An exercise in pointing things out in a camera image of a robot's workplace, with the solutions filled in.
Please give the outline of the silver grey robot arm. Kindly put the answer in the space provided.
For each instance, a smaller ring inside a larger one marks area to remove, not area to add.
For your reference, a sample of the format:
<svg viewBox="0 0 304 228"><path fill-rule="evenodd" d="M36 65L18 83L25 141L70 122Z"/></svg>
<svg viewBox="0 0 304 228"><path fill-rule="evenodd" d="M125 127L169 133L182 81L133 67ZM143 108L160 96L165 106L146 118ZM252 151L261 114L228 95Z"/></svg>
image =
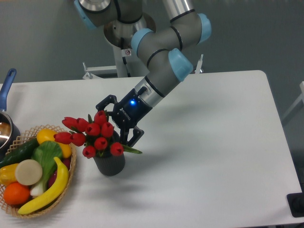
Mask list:
<svg viewBox="0 0 304 228"><path fill-rule="evenodd" d="M89 28L103 26L109 43L130 49L148 70L121 101L109 95L96 105L99 111L114 105L109 115L120 129L121 143L128 146L134 146L144 133L137 123L193 71L182 50L207 40L212 32L210 20L196 13L192 1L165 0L163 4L171 25L157 32L140 0L74 2Z"/></svg>

